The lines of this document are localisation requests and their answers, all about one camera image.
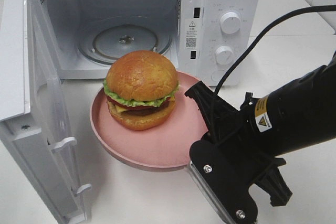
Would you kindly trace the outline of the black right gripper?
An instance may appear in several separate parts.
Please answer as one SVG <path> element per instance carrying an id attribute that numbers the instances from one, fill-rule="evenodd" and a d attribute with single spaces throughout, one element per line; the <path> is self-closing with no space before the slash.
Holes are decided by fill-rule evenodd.
<path id="1" fill-rule="evenodd" d="M 256 184 L 264 190 L 273 207 L 285 206 L 292 191 L 278 169 L 286 163 L 280 157 L 285 150 L 283 99 L 276 95 L 249 98 L 238 111 L 221 98 L 215 101 L 214 92 L 203 81 L 184 95 L 196 102 L 209 129 L 201 140 L 220 150 L 244 185 Z"/>

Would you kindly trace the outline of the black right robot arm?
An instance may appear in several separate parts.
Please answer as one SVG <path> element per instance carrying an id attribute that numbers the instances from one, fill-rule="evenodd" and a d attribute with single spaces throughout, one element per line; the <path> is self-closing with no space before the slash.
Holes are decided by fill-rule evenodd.
<path id="1" fill-rule="evenodd" d="M 186 91 L 197 103 L 208 132 L 190 156 L 201 173 L 228 175 L 249 186 L 280 183 L 280 155 L 335 138 L 335 60 L 263 98 L 246 93 L 235 109 L 198 82 Z"/>

